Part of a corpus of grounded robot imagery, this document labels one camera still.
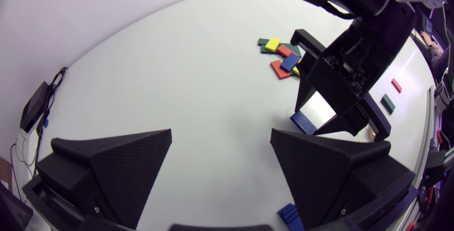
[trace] dark green block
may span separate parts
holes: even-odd
[[[258,39],[258,45],[266,45],[269,39]]]
[[[389,112],[390,115],[393,113],[394,109],[396,108],[387,94],[383,95],[380,102],[381,102],[381,104],[383,104],[384,108],[386,108],[386,110]]]
[[[288,49],[292,50],[298,56],[301,56],[300,48],[297,45],[292,45],[290,43],[280,43],[279,45],[285,45]]]
[[[262,54],[275,54],[275,55],[280,55],[280,53],[278,53],[277,51],[276,52],[273,52],[273,51],[270,51],[268,49],[265,48],[265,45],[261,45],[260,46],[260,50],[261,50],[261,53]]]
[[[289,73],[290,73],[290,76],[298,76],[298,75],[297,75],[295,72],[293,72],[293,71],[290,71]]]

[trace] table surface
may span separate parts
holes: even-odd
[[[186,0],[150,15],[101,43],[67,72],[44,130],[50,140],[92,139],[171,128],[172,145],[138,230],[172,223],[200,226],[270,224],[293,202],[270,144],[271,128],[290,121],[298,78],[279,80],[258,38],[289,42],[306,29],[325,46],[351,21],[302,0]],[[398,93],[391,84],[402,86]],[[392,125],[390,155],[415,168],[425,123],[430,70],[409,39],[370,90]],[[388,94],[389,115],[379,103]],[[316,93],[302,108],[321,126],[334,111]],[[327,137],[367,141],[346,132]]]

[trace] white wall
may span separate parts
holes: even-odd
[[[22,109],[42,81],[126,26],[180,1],[0,0],[0,156],[9,160]]]

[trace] blue block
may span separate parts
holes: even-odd
[[[285,212],[284,215],[282,215],[282,218],[286,220],[286,222],[289,222],[289,220],[295,215],[298,215],[298,210],[296,207],[293,207],[292,210],[289,210],[288,212]]]
[[[296,205],[288,204],[277,212],[290,231],[304,231]]]
[[[284,215],[283,212],[288,209],[291,209],[291,208],[292,208],[292,204],[288,204],[288,205],[284,206],[284,208],[282,208],[281,210],[278,210],[277,215],[279,215],[282,218],[282,216]]]
[[[298,55],[290,53],[290,55],[288,55],[287,58],[285,58],[282,62],[281,68],[286,70],[287,72],[290,72],[299,60],[300,57]]]
[[[290,120],[305,134],[310,135],[317,130],[314,124],[301,111],[294,113]]]
[[[287,224],[287,227],[290,231],[304,231],[300,216],[298,216],[298,218],[296,218],[290,224]]]

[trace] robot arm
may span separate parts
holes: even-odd
[[[385,122],[377,126],[388,127],[386,119],[377,118],[380,113],[372,113],[373,108],[365,105],[363,98],[394,60],[415,27],[415,10],[409,3],[397,0],[305,1],[353,21],[343,34],[323,50],[316,44],[308,44],[313,40],[302,35],[302,30],[295,31],[292,44],[301,45],[306,50],[302,62],[297,66],[303,74],[295,110],[299,110],[318,91],[336,112],[336,116],[331,124],[324,125],[329,126],[329,129],[324,127],[315,134],[348,131],[356,135],[374,116],[375,122]],[[349,13],[340,12],[331,2]],[[431,5],[441,6],[435,1]],[[450,73],[446,76],[451,82],[450,89],[454,69],[451,72],[452,76]],[[342,120],[342,124],[333,125],[339,120]]]

